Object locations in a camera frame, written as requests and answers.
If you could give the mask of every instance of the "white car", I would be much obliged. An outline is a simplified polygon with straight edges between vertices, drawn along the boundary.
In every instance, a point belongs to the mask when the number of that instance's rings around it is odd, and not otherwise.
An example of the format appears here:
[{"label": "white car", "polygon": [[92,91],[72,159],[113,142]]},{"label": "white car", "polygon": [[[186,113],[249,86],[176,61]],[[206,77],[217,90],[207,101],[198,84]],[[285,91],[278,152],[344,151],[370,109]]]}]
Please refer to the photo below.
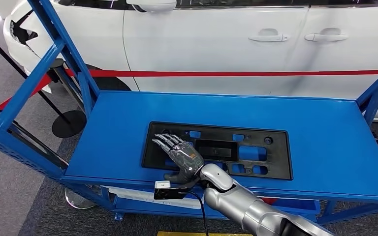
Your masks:
[{"label": "white car", "polygon": [[[139,1],[147,5],[129,4]],[[378,70],[378,0],[177,0],[167,11],[156,10],[155,4],[167,1],[60,0],[53,7],[90,68]],[[3,32],[11,56],[27,72],[53,43],[26,0],[6,18]],[[97,82],[104,89],[356,98],[377,78],[368,73]]]}]

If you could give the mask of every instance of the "car window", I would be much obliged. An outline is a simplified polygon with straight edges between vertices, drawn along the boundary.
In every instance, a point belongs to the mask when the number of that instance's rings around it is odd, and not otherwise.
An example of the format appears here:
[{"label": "car window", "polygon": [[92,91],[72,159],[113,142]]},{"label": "car window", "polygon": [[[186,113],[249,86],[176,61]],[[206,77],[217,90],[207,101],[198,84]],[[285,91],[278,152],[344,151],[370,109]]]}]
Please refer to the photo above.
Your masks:
[{"label": "car window", "polygon": [[177,8],[306,5],[307,0],[177,0]]},{"label": "car window", "polygon": [[130,8],[126,0],[60,0],[59,4],[115,10],[127,10]]},{"label": "car window", "polygon": [[311,5],[378,5],[378,0],[311,0]]}]

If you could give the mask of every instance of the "blue tabletop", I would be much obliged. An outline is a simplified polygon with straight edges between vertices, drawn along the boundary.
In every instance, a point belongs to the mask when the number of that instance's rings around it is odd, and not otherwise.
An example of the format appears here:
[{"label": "blue tabletop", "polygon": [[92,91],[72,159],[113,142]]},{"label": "blue tabletop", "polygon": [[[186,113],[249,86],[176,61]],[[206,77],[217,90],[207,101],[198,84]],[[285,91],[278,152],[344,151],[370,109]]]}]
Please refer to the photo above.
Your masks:
[{"label": "blue tabletop", "polygon": [[234,176],[267,196],[378,202],[378,146],[354,101],[324,98],[101,92],[65,179],[153,185],[142,168],[151,121],[288,132],[293,180]]}]

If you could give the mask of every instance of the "red rope barrier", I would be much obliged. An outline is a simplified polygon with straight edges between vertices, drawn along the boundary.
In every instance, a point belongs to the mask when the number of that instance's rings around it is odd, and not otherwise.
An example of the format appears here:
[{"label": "red rope barrier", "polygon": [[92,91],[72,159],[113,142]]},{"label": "red rope barrier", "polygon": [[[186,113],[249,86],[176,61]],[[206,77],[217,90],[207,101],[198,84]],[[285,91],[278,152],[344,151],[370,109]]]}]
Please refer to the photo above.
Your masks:
[{"label": "red rope barrier", "polygon": [[[43,87],[48,85],[50,82],[51,82],[50,77],[48,75],[44,75],[43,78],[41,79],[40,83],[38,83],[37,87],[35,87],[34,91],[32,91],[30,97],[33,96],[34,94],[36,94],[38,91],[42,90]],[[0,104],[0,110],[1,111],[5,108],[5,106],[11,100],[11,98],[12,97],[8,98],[6,101],[4,101]]]},{"label": "red rope barrier", "polygon": [[[279,72],[194,72],[194,71],[123,71],[123,70],[89,70],[94,77],[242,77],[242,76],[322,76],[322,75],[378,75],[378,70],[345,70],[345,71],[279,71]],[[51,82],[45,75],[31,96]],[[0,104],[2,110],[11,98]]]}]

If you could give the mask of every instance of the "yellow mat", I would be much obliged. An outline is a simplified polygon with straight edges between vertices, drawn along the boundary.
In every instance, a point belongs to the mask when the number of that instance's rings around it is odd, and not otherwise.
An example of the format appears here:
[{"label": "yellow mat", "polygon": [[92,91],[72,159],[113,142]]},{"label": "yellow mat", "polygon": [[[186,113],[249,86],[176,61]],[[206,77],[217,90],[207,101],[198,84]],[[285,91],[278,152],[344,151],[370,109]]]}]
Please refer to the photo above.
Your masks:
[{"label": "yellow mat", "polygon": [[[245,235],[245,234],[212,234],[209,233],[210,236],[252,236],[252,235]],[[157,236],[205,236],[205,233],[181,233],[181,232],[165,232],[159,231]]]}]

